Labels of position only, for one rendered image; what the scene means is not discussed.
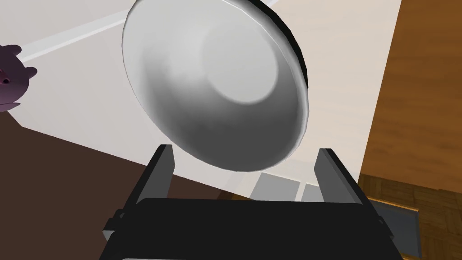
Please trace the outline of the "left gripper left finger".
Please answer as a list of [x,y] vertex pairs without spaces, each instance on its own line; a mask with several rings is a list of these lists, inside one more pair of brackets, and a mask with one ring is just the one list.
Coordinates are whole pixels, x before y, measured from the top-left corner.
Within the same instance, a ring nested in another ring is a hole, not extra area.
[[172,145],[159,145],[130,193],[124,209],[134,207],[145,198],[167,198],[174,169]]

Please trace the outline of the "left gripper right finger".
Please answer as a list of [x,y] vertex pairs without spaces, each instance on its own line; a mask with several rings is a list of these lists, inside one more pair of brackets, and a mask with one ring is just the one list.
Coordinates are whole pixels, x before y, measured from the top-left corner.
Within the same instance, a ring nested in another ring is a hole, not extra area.
[[355,181],[332,149],[319,149],[314,173],[324,202],[362,204],[354,189]]

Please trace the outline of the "grey metal bowl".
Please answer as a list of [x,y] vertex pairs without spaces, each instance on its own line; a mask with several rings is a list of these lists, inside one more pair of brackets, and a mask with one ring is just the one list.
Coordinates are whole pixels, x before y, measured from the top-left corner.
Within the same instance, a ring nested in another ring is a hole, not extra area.
[[196,159],[256,172],[301,144],[309,114],[305,61],[262,0],[136,0],[121,45],[140,106]]

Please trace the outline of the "purple animal figure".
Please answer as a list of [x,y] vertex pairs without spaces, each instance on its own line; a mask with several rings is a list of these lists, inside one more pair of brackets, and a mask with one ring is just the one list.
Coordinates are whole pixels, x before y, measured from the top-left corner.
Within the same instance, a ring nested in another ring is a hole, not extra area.
[[0,112],[11,110],[26,93],[29,80],[37,74],[34,67],[24,67],[17,55],[18,45],[0,46]]

